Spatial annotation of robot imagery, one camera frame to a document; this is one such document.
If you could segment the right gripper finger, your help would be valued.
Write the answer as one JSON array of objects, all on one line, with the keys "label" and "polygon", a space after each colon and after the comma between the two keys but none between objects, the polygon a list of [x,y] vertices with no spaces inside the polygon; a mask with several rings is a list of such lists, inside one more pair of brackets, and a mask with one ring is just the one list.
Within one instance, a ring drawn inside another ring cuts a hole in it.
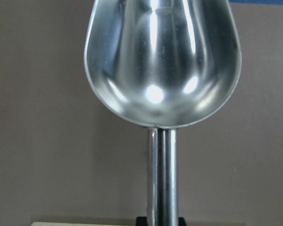
[{"label": "right gripper finger", "polygon": [[[161,219],[158,219],[156,223],[153,222],[153,226],[163,226],[163,221]],[[135,221],[136,226],[150,226],[150,219],[147,217],[137,217]],[[177,226],[187,226],[187,223],[183,217],[179,217],[177,221]]]}]

